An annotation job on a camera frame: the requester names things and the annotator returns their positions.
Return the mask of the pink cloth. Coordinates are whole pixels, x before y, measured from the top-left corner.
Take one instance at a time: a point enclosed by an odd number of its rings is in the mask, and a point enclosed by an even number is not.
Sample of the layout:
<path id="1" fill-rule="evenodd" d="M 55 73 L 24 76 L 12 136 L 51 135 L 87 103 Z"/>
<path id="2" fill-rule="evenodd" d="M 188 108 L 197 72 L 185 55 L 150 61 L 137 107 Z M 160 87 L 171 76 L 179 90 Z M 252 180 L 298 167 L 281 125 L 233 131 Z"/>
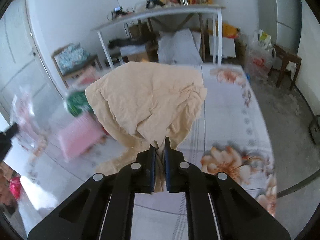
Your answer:
<path id="1" fill-rule="evenodd" d="M 103 129 L 88 113 L 76 117 L 58 132 L 58 140 L 65 161 L 69 162 L 85 153 L 105 136 Z"/>

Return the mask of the beige paper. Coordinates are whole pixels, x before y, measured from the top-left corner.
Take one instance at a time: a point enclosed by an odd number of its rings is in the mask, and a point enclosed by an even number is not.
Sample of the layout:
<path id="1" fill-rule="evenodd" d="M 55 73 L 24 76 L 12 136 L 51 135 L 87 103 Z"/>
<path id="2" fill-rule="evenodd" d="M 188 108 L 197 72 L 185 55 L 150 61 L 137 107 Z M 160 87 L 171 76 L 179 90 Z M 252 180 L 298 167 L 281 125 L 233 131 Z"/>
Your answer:
<path id="1" fill-rule="evenodd" d="M 201 115 L 207 95 L 201 72 L 191 66 L 129 62 L 89 85 L 85 96 L 107 133 L 124 146 L 97 171 L 115 174 L 137 154 L 156 149 L 155 191 L 165 188 L 164 142 L 176 149 Z"/>

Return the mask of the white sack under table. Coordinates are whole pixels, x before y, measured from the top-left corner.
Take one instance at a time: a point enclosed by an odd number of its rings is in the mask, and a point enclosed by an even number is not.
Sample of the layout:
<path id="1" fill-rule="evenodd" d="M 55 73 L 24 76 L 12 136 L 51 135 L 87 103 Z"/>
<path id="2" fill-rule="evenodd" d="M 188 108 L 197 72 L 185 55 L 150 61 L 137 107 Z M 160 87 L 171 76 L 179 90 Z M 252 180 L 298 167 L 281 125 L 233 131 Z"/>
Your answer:
<path id="1" fill-rule="evenodd" d="M 159 32 L 158 62 L 163 64 L 197 65 L 200 56 L 201 34 L 189 29 L 174 33 Z"/>

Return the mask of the wooden chair with cushion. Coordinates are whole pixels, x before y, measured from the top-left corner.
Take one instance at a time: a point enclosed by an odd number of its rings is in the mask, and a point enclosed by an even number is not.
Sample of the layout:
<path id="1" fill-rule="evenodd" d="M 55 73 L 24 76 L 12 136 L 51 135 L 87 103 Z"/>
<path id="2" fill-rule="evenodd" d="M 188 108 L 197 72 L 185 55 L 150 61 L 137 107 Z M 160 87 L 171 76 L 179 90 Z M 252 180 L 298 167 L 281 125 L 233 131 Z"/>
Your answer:
<path id="1" fill-rule="evenodd" d="M 82 48 L 80 43 L 70 43 L 57 49 L 53 52 L 51 58 L 66 88 L 69 87 L 68 79 L 78 77 L 87 68 L 103 69 L 98 55 L 90 54 Z"/>

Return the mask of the green label plastic bottle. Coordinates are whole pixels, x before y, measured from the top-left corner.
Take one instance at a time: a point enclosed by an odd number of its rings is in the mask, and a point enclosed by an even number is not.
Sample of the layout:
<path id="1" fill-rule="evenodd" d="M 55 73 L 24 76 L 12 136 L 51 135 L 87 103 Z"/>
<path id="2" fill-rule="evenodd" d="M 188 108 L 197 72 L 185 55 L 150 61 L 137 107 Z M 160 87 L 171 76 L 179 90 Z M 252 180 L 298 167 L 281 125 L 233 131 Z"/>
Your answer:
<path id="1" fill-rule="evenodd" d="M 69 94 L 63 102 L 63 106 L 73 117 L 80 116 L 84 112 L 93 112 L 84 90 L 73 91 Z"/>

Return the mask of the white plastic shopping bag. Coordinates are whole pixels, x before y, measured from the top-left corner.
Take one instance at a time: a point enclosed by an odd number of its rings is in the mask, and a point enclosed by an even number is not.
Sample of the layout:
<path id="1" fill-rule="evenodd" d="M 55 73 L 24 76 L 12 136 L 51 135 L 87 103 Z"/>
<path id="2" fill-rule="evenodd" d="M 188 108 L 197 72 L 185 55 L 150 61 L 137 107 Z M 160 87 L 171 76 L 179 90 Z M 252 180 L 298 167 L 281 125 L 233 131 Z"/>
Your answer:
<path id="1" fill-rule="evenodd" d="M 256 30 L 247 41 L 244 66 L 246 74 L 250 78 L 267 76 L 275 57 L 271 36 L 263 30 Z"/>

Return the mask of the brown cardboard box under table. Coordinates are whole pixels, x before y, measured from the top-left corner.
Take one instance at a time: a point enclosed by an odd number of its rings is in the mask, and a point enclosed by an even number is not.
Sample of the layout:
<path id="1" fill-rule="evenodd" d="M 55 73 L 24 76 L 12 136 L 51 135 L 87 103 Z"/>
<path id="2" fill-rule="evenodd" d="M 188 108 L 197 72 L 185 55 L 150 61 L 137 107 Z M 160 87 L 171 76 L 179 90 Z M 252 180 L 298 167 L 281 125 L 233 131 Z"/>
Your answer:
<path id="1" fill-rule="evenodd" d="M 149 62 L 149 56 L 146 51 L 127 56 L 129 62 Z"/>

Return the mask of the brown wooden stool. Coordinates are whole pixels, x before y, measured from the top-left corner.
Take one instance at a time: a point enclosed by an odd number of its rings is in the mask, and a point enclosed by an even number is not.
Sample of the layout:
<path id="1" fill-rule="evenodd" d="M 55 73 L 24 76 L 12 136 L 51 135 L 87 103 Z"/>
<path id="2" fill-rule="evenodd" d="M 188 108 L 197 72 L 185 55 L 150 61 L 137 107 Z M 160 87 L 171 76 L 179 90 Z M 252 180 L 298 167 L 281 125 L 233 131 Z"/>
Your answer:
<path id="1" fill-rule="evenodd" d="M 277 56 L 277 58 L 281 59 L 282 63 L 281 63 L 281 68 L 279 70 L 279 75 L 278 75 L 278 79 L 276 82 L 276 87 L 279 88 L 280 84 L 284 78 L 285 72 L 286 72 L 286 68 L 288 66 L 288 64 L 290 62 L 294 63 L 296 65 L 296 70 L 293 76 L 293 79 L 291 81 L 289 90 L 293 90 L 293 87 L 295 86 L 295 82 L 302 64 L 302 59 L 295 53 L 293 53 L 291 50 L 282 47 L 278 44 L 274 44 L 274 49 L 275 49 L 275 54 Z"/>

